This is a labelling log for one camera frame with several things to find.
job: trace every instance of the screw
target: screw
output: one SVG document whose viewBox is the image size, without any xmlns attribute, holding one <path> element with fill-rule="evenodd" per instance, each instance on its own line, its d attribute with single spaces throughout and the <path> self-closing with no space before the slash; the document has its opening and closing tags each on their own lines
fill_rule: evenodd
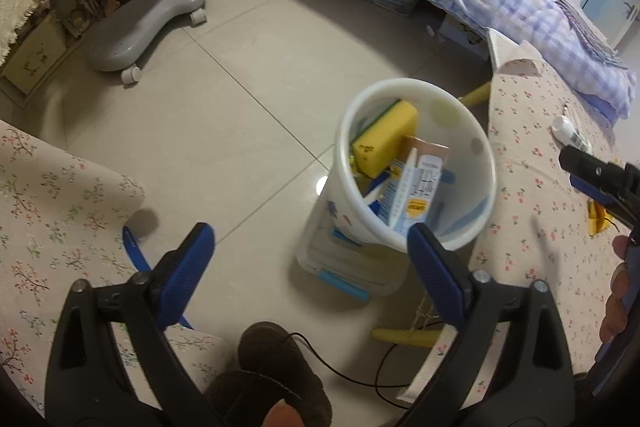
<svg viewBox="0 0 640 427">
<path fill-rule="evenodd" d="M 89 288 L 89 281 L 87 279 L 78 279 L 71 285 L 71 290 L 80 293 Z"/>
<path fill-rule="evenodd" d="M 473 276 L 481 284 L 486 284 L 491 280 L 491 275 L 486 270 L 475 270 Z"/>
<path fill-rule="evenodd" d="M 549 286 L 543 280 L 538 279 L 533 283 L 533 288 L 538 290 L 540 293 L 546 293 L 549 291 Z"/>
<path fill-rule="evenodd" d="M 146 284 L 149 280 L 149 274 L 148 272 L 136 272 L 133 274 L 133 277 L 131 278 L 131 281 L 133 282 L 133 284 L 138 284 L 138 285 L 143 285 Z"/>
</svg>

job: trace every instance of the floral cloth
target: floral cloth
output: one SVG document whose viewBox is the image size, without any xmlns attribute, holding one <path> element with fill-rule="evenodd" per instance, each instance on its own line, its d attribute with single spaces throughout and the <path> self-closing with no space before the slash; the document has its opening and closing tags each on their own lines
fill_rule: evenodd
<svg viewBox="0 0 640 427">
<path fill-rule="evenodd" d="M 135 269 L 122 226 L 144 200 L 135 180 L 0 121 L 0 365 L 41 413 L 50 345 L 72 282 L 125 282 Z M 123 325 L 114 332 L 138 397 L 155 399 Z M 166 336 L 203 388 L 232 358 L 219 338 L 179 326 Z"/>
<path fill-rule="evenodd" d="M 593 365 L 600 347 L 598 329 L 619 260 L 611 248 L 615 228 L 589 236 L 587 197 L 571 187 L 559 166 L 560 145 L 549 126 L 565 104 L 580 118 L 593 154 L 603 161 L 617 160 L 609 122 L 580 103 L 528 42 L 516 48 L 511 60 L 494 74 L 489 140 L 499 194 L 490 225 L 476 241 L 469 269 L 485 269 L 498 282 L 513 285 L 545 280 L 556 298 L 574 373 L 580 373 Z M 498 325 L 465 407 L 484 396 L 507 331 L 508 324 Z M 443 329 L 403 398 L 417 397 L 455 336 L 453 327 Z"/>
</svg>

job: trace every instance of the white plastic bin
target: white plastic bin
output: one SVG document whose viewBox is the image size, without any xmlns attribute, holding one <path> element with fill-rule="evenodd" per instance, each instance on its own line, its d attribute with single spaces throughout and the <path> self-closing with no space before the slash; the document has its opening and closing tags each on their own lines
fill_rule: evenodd
<svg viewBox="0 0 640 427">
<path fill-rule="evenodd" d="M 334 224 L 359 243 L 406 252 L 406 238 L 364 203 L 349 165 L 351 143 L 367 126 L 364 122 L 380 113 L 381 104 L 398 99 L 418 110 L 418 138 L 449 147 L 449 183 L 440 183 L 426 223 L 444 248 L 457 250 L 478 236 L 494 207 L 494 156 L 484 130 L 464 105 L 443 89 L 412 78 L 377 82 L 347 108 L 335 135 L 334 166 L 325 187 Z"/>
</svg>

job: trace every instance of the caster wheel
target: caster wheel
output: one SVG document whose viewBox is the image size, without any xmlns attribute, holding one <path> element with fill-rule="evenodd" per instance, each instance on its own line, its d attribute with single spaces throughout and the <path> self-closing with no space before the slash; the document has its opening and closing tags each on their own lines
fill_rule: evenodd
<svg viewBox="0 0 640 427">
<path fill-rule="evenodd" d="M 123 84 L 137 84 L 142 79 L 142 71 L 135 64 L 129 66 L 126 70 L 122 70 L 120 78 Z"/>
<path fill-rule="evenodd" d="M 198 8 L 191 12 L 191 26 L 197 26 L 205 22 L 207 22 L 207 12 L 204 11 L 204 8 Z"/>
</svg>

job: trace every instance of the yellow stool leg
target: yellow stool leg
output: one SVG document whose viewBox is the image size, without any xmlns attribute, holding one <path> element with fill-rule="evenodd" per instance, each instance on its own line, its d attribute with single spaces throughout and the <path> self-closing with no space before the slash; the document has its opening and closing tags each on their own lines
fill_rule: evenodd
<svg viewBox="0 0 640 427">
<path fill-rule="evenodd" d="M 487 102 L 491 96 L 491 82 L 482 84 L 482 86 L 467 93 L 459 98 L 465 107 L 474 107 L 482 102 Z"/>
<path fill-rule="evenodd" d="M 388 328 L 374 328 L 371 336 L 377 341 L 391 344 L 402 344 L 403 346 L 433 347 L 440 330 L 390 330 Z"/>
</svg>

